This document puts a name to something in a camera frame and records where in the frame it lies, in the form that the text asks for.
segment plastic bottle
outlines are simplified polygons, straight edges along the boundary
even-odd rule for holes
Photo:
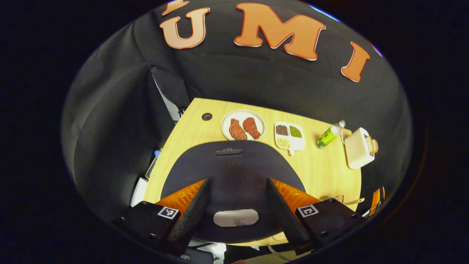
[[[342,129],[345,127],[345,121],[341,120],[340,122],[331,125],[324,134],[322,134],[316,140],[316,146],[318,148],[324,148],[325,146],[329,145],[334,139],[342,134]]]

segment round plate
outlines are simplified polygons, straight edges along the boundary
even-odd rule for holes
[[[259,140],[264,135],[264,131],[265,131],[264,121],[258,114],[254,113],[253,111],[244,110],[244,109],[229,112],[223,118],[223,120],[221,120],[221,131],[223,132],[223,135],[225,135],[225,137],[229,140],[235,140],[230,134],[231,119],[232,118],[238,119],[239,125],[241,126],[241,128],[243,128],[242,123],[248,117],[252,117],[254,119],[254,122],[256,122],[257,131],[261,133],[260,137],[255,140],[248,132],[246,132],[246,135],[248,136],[248,140],[255,140],[255,141]]]

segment yellow grains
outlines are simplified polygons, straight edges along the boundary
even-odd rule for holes
[[[277,138],[277,145],[282,148],[290,148],[290,141],[283,138]]]

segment table surface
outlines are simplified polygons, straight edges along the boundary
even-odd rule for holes
[[[314,143],[331,124],[258,106],[195,98],[166,141],[150,174],[144,200],[152,203],[160,200],[163,185],[171,168],[186,150],[207,142],[227,140],[221,131],[221,120],[227,113],[237,109],[254,111],[264,120],[265,132],[259,142],[272,146],[288,161],[302,181],[306,193],[318,199],[324,196],[344,195],[344,202],[360,198],[361,170],[352,170],[347,166],[345,146],[342,141],[336,139],[323,149],[317,148]],[[211,113],[212,119],[202,120],[202,115],[205,113]],[[293,123],[303,128],[305,150],[295,151],[295,156],[291,156],[288,150],[280,149],[275,145],[274,125],[279,121]],[[351,134],[351,131],[344,129],[343,133],[345,138]],[[357,204],[348,205],[348,207],[355,211]],[[262,243],[257,241],[255,244],[274,245],[286,242],[282,233],[263,241]],[[253,244],[249,242],[237,245],[251,246]]]

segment cable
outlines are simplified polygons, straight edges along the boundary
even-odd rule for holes
[[[288,259],[288,258],[286,258],[286,257],[284,257],[284,256],[282,256],[282,255],[280,255],[279,252],[273,250],[271,245],[268,245],[267,247],[269,248],[270,252],[272,252],[272,254],[276,255],[277,257],[279,257],[279,258],[281,258],[281,259],[284,259],[284,260],[286,260],[286,261],[293,261],[293,259]]]

